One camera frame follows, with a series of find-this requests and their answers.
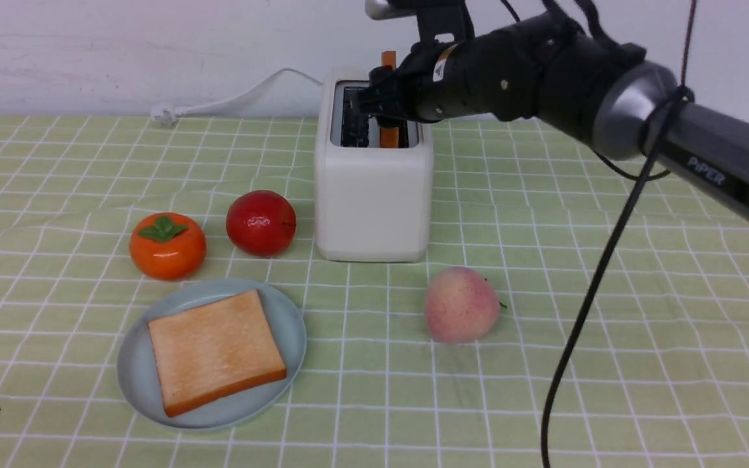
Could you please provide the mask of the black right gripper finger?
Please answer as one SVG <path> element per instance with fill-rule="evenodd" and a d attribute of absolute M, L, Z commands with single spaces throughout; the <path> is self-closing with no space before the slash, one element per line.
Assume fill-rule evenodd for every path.
<path fill-rule="evenodd" d="M 378 119 L 407 120 L 406 107 L 401 95 L 389 90 L 360 90 L 356 92 L 356 108 L 359 113 Z"/>
<path fill-rule="evenodd" d="M 413 72 L 407 66 L 377 66 L 369 72 L 369 91 L 372 95 L 411 95 Z"/>

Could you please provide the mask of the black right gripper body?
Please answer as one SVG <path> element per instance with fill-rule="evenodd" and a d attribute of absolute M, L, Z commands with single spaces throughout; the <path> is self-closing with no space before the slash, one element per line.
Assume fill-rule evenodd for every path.
<path fill-rule="evenodd" d="M 491 114 L 502 122 L 537 113 L 544 19 L 529 18 L 472 40 L 414 45 L 393 75 L 401 118 L 433 124 Z"/>

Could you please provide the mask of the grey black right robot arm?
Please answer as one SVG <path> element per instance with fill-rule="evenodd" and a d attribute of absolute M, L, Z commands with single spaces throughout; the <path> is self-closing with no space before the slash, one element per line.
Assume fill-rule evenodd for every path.
<path fill-rule="evenodd" d="M 693 103 L 642 47 L 609 38 L 591 1 L 579 2 L 588 31 L 544 8 L 476 36 L 464 1 L 366 2 L 374 20 L 415 18 L 419 41 L 397 68 L 371 70 L 354 109 L 386 127 L 538 118 L 613 161 L 654 156 L 749 221 L 749 123 Z"/>

